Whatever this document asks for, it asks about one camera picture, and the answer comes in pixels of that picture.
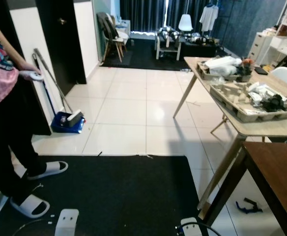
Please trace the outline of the person's hand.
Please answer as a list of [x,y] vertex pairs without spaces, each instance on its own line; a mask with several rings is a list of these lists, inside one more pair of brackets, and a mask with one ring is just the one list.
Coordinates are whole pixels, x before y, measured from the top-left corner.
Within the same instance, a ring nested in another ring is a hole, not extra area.
[[28,63],[27,61],[18,61],[16,62],[16,67],[20,71],[33,71],[37,74],[41,74],[41,71],[33,64]]

